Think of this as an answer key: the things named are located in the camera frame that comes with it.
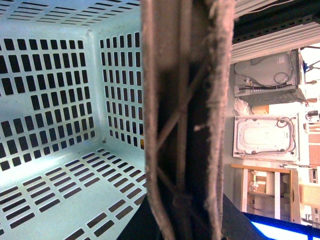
white appliance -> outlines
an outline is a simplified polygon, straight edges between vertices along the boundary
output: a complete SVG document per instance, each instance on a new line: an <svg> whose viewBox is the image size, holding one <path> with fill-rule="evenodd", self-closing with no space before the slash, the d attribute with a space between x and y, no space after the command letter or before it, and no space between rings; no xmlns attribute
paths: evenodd
<svg viewBox="0 0 320 240"><path fill-rule="evenodd" d="M299 161L298 115L253 115L234 118L233 156Z"/></svg>
<svg viewBox="0 0 320 240"><path fill-rule="evenodd" d="M305 101L306 82L299 49L238 62L234 96L250 106Z"/></svg>

